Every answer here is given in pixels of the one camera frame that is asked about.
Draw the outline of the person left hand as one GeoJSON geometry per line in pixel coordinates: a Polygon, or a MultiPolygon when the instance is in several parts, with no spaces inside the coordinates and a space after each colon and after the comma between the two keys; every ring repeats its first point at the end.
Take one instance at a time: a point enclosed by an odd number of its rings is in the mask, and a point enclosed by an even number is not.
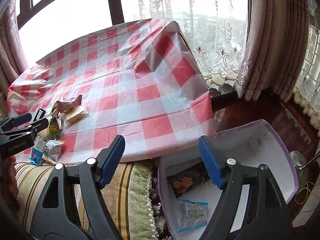
{"type": "Polygon", "coordinates": [[[19,190],[18,190],[17,180],[16,180],[16,169],[14,167],[15,163],[16,163],[16,156],[13,155],[9,158],[7,186],[10,194],[14,198],[17,198],[19,190]]]}

